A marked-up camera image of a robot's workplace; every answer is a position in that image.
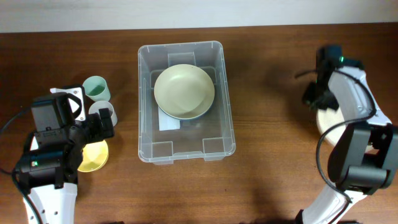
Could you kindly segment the cream white bowl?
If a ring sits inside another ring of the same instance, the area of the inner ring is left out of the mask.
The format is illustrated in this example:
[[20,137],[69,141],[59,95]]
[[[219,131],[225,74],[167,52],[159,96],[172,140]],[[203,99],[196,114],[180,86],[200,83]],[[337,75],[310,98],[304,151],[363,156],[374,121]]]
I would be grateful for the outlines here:
[[[336,111],[333,109],[326,109],[326,110],[317,110],[317,128],[320,134],[323,134],[325,131],[330,129],[332,126],[342,123],[344,121],[343,114],[340,109]],[[340,137],[343,135],[346,129],[346,125],[339,126],[328,133],[325,137],[326,141],[331,146],[336,146]]]

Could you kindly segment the beige bowl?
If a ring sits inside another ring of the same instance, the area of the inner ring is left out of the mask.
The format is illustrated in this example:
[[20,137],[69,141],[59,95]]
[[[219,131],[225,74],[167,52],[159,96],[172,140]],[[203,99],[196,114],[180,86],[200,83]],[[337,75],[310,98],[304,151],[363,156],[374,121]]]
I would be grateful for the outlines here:
[[177,103],[214,102],[215,87],[211,77],[201,68],[178,64],[165,69],[154,84],[156,103],[176,101]]

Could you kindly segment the dark blue bowl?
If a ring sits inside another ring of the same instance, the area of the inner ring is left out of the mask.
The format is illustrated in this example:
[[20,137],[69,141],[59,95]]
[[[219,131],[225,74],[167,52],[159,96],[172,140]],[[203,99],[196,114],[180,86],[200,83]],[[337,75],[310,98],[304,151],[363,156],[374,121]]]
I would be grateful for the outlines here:
[[173,118],[196,119],[204,115],[213,106],[213,102],[177,103],[176,101],[166,101],[159,103],[158,106],[165,114]]

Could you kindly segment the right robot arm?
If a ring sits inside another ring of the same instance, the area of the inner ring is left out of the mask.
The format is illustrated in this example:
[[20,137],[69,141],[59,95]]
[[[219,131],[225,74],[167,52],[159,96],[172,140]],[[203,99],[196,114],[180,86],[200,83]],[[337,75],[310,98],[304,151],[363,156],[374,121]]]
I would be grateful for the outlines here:
[[334,97],[343,121],[318,140],[315,159],[326,186],[299,211],[296,223],[338,223],[357,202],[386,189],[397,172],[397,126],[383,114],[371,93],[363,65],[337,58],[317,60],[317,80],[306,103],[324,108]]

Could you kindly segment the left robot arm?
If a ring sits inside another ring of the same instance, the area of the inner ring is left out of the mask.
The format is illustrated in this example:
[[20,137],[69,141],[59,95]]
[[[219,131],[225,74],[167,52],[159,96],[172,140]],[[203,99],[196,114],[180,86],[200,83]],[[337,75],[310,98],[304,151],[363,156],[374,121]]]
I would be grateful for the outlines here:
[[83,104],[71,93],[38,97],[30,108],[36,129],[25,142],[12,180],[29,223],[73,223],[83,148],[114,136],[110,110],[102,108],[77,121]]

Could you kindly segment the light grey cup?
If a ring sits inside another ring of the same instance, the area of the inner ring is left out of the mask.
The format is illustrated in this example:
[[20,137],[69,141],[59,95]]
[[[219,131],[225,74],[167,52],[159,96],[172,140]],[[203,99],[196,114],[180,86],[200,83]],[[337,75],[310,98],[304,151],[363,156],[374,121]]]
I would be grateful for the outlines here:
[[117,114],[116,114],[116,112],[114,110],[113,105],[110,102],[108,102],[108,101],[97,101],[97,102],[93,103],[90,106],[88,113],[89,114],[94,114],[94,113],[98,113],[99,114],[100,113],[100,109],[104,109],[104,108],[109,109],[109,112],[110,112],[110,115],[111,115],[111,121],[112,121],[113,126],[117,125],[117,123],[118,123]]

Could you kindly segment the yellow cup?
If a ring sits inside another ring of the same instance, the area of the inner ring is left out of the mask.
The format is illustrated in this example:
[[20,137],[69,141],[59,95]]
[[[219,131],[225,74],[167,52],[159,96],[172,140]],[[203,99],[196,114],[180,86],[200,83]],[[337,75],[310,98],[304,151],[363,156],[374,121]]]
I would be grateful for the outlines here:
[[78,167],[79,172],[94,172],[101,169],[108,161],[109,148],[105,140],[87,144],[83,148],[83,161]]

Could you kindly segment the mint green cup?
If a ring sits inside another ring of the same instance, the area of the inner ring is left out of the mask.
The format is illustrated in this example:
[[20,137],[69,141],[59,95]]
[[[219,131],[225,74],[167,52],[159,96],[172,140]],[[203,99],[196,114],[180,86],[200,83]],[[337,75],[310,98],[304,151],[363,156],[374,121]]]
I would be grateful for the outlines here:
[[85,95],[94,102],[109,101],[111,99],[108,84],[103,77],[92,76],[87,78],[83,82],[83,88],[85,89]]

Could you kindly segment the cream white cup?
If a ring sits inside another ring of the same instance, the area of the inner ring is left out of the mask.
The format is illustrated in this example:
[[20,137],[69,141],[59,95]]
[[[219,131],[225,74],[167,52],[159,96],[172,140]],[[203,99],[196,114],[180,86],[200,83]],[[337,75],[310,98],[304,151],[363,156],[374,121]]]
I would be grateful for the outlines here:
[[34,150],[37,150],[38,148],[39,148],[39,146],[38,146],[37,140],[36,140],[36,138],[34,136],[32,138],[32,142],[31,142],[31,145],[30,145],[30,150],[34,151]]

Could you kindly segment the clear plastic storage bin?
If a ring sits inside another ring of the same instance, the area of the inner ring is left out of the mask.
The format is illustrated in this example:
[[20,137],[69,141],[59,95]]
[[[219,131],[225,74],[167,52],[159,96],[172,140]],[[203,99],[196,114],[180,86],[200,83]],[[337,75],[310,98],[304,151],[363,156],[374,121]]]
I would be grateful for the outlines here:
[[138,72],[141,161],[217,161],[235,152],[220,42],[143,45]]

